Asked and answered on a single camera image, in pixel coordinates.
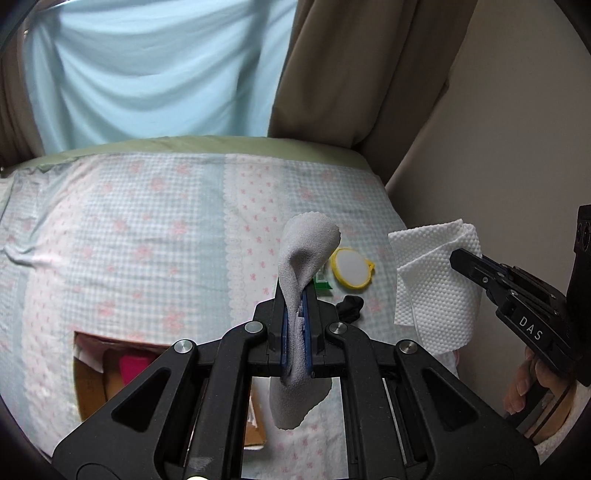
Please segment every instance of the bedsheet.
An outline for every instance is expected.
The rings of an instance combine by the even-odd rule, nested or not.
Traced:
[[[80,422],[75,331],[197,343],[248,321],[274,296],[287,219],[332,217],[342,245],[376,264],[359,326],[385,342],[394,325],[387,233],[404,228],[379,178],[356,168],[241,154],[113,153],[0,180],[0,393],[51,454]],[[337,303],[347,293],[329,272]],[[268,443],[245,452],[250,478],[346,477],[340,389],[293,431],[276,429],[268,379],[255,379]]]

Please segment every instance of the light blue curtain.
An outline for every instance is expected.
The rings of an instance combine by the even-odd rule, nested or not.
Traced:
[[[165,135],[266,136],[296,0],[70,0],[25,79],[47,154]]]

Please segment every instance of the human hand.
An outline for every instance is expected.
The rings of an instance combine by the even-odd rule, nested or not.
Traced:
[[[525,408],[525,395],[536,380],[542,385],[542,387],[549,388],[555,399],[558,399],[569,386],[568,380],[560,378],[558,375],[554,374],[544,362],[535,356],[530,348],[526,347],[525,361],[517,369],[515,378],[509,385],[505,398],[503,399],[503,407],[509,414],[513,415]],[[544,427],[536,434],[533,439],[534,443],[546,440],[546,438],[555,434],[564,424],[573,403],[574,390],[574,388],[570,389],[567,396],[553,413],[552,418],[550,418]],[[546,417],[549,410],[552,408],[552,405],[553,404],[551,403],[546,407],[544,413],[540,416],[536,424],[526,432],[526,436],[531,435],[539,422]]]

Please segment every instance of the blue gripper pad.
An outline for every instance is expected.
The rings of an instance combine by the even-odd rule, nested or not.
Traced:
[[[302,303],[302,310],[304,315],[304,331],[302,335],[304,335],[304,349],[306,352],[306,370],[308,374],[312,377],[312,340],[310,336],[310,319],[308,316],[308,297],[306,295],[306,291],[302,292],[301,297]],[[287,307],[283,310],[283,323],[281,325],[281,369],[285,370],[287,367]]]

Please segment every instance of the metal screw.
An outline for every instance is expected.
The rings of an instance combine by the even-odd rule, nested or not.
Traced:
[[[177,353],[187,353],[193,349],[193,342],[191,340],[179,340],[174,344],[174,351]]]
[[[342,335],[347,331],[347,324],[343,322],[334,322],[329,325],[329,330],[335,335]]]
[[[260,332],[262,330],[262,323],[261,322],[257,322],[257,321],[248,322],[244,326],[244,329],[248,333],[258,333],[258,332]]]
[[[400,351],[402,353],[412,355],[413,353],[417,353],[418,345],[416,344],[416,342],[413,342],[412,340],[403,340],[398,345],[398,348],[400,348]]]

